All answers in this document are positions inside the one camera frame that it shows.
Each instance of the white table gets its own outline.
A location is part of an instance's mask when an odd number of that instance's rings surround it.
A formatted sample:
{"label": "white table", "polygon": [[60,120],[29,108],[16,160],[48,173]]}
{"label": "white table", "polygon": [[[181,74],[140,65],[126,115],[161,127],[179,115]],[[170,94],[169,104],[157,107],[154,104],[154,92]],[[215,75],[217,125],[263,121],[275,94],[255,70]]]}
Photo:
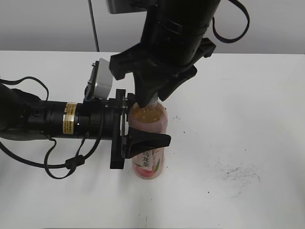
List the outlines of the white table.
{"label": "white table", "polygon": [[[110,55],[0,52],[0,76],[36,76],[50,100],[82,102],[91,63]],[[214,54],[196,66],[164,102],[173,140],[157,179],[138,178],[129,160],[110,170],[110,141],[60,181],[1,153],[0,228],[304,228],[305,56]],[[35,82],[18,87],[45,98]],[[116,88],[133,92],[132,76],[114,82],[111,97]],[[50,163],[80,144],[58,142]],[[37,162],[52,145],[3,143]]]}

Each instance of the black strap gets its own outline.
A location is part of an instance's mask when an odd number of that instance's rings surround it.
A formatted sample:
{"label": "black strap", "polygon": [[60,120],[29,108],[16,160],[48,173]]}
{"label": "black strap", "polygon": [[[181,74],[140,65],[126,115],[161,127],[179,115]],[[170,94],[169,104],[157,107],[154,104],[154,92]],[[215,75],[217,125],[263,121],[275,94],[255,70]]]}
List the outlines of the black strap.
{"label": "black strap", "polygon": [[37,79],[37,78],[35,78],[33,76],[26,76],[26,77],[24,77],[22,79],[13,80],[13,81],[0,79],[0,83],[13,86],[13,85],[20,84],[24,80],[34,80],[37,83],[39,83],[47,91],[47,98],[46,98],[45,102],[49,99],[49,89],[47,88],[47,86],[43,82],[41,82],[39,79]]}
{"label": "black strap", "polygon": [[220,40],[221,42],[223,42],[223,43],[234,43],[234,42],[237,42],[238,40],[242,39],[243,36],[245,36],[245,34],[248,32],[248,29],[249,29],[249,26],[250,26],[250,16],[249,16],[249,13],[248,13],[246,7],[243,4],[241,4],[238,0],[229,0],[229,1],[231,3],[233,3],[235,6],[237,6],[245,14],[248,23],[247,23],[247,26],[246,26],[244,32],[239,37],[236,37],[234,39],[227,39],[225,37],[220,36],[217,33],[217,31],[215,29],[215,18],[213,17],[212,18],[212,21],[213,21],[213,33],[214,33],[215,37],[218,40]]}

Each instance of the bottle label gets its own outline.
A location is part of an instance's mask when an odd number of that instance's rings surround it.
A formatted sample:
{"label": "bottle label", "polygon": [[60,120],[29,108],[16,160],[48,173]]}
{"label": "bottle label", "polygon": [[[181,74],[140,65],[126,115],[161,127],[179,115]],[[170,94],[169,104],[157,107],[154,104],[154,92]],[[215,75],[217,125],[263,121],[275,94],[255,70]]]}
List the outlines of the bottle label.
{"label": "bottle label", "polygon": [[147,171],[158,171],[159,166],[163,163],[164,148],[145,151],[136,156],[134,163]]}

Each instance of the black cable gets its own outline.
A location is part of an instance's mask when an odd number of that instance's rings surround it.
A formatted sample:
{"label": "black cable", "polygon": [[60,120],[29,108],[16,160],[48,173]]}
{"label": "black cable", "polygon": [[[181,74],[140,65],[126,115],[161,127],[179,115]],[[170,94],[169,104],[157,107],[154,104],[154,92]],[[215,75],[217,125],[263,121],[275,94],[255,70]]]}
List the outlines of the black cable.
{"label": "black cable", "polygon": [[94,21],[94,15],[93,15],[91,0],[88,0],[88,4],[89,4],[89,11],[90,11],[90,18],[91,18],[93,35],[94,35],[94,41],[95,41],[95,48],[96,48],[96,51],[99,52],[100,47],[99,47],[99,41],[97,39],[97,34],[96,34],[95,21]]}
{"label": "black cable", "polygon": [[[74,163],[74,165],[73,165],[73,166],[71,167],[71,169],[69,170],[68,174],[65,175],[65,176],[63,176],[63,177],[56,177],[56,176],[54,176],[54,175],[51,173],[51,171],[49,170],[48,159],[49,159],[50,153],[53,151],[53,149],[54,149],[54,148],[56,147],[56,145],[57,145],[57,142],[56,142],[56,140],[55,140],[54,138],[49,138],[49,140],[52,141],[52,142],[54,142],[54,145],[48,150],[46,156],[44,157],[44,161],[43,161],[44,170],[46,171],[46,173],[47,173],[51,178],[56,179],[56,180],[61,180],[61,179],[64,179],[64,178],[66,178],[66,177],[72,175],[72,174],[75,172],[75,170],[76,170],[76,168],[77,168],[77,166],[78,166],[77,163]],[[85,140],[86,140],[86,137],[84,137],[84,138],[82,139],[81,145],[80,145],[80,147],[78,148],[78,150],[77,150],[76,155],[75,155],[74,158],[77,158],[77,156],[79,155],[80,150],[81,150],[81,147],[84,145]]]}
{"label": "black cable", "polygon": [[104,107],[102,106],[102,111],[101,111],[101,127],[100,127],[100,131],[99,134],[95,140],[95,143],[92,147],[92,149],[84,156],[84,159],[88,159],[97,149],[97,146],[99,145],[101,138],[102,138],[102,133],[103,133],[103,126],[104,126]]}
{"label": "black cable", "polygon": [[10,86],[14,86],[14,85],[20,84],[24,80],[34,80],[37,83],[39,83],[47,91],[47,98],[46,98],[45,102],[49,99],[49,89],[48,89],[48,87],[43,82],[41,82],[39,79],[37,79],[33,76],[26,76],[26,77],[24,77],[22,79],[19,79],[19,80],[2,80],[2,79],[0,79],[0,83],[10,85]]}
{"label": "black cable", "polygon": [[[5,147],[5,145],[0,141],[0,149],[8,156],[10,156],[11,158],[15,159],[16,161],[19,161],[23,164],[29,165],[29,166],[33,166],[33,167],[38,167],[38,168],[44,168],[44,164],[40,164],[40,163],[36,163],[36,162],[32,162],[29,160],[26,160],[22,157],[17,156],[16,154],[14,154],[13,152],[11,152],[7,147]],[[66,165],[65,164],[61,164],[61,165],[48,165],[49,168],[65,168]]]}
{"label": "black cable", "polygon": [[242,39],[243,36],[245,36],[245,34],[248,32],[248,29],[249,29],[249,26],[250,26],[250,16],[249,16],[249,13],[248,13],[246,7],[243,4],[241,4],[238,0],[229,0],[229,2],[233,3],[235,6],[237,6],[245,14],[245,16],[247,18],[247,26],[246,26],[244,32],[239,37],[234,38],[234,39],[227,39],[225,37],[220,36],[217,33],[216,28],[215,28],[215,18],[213,17],[212,18],[213,33],[214,33],[215,37],[223,43],[234,43],[234,42]]}

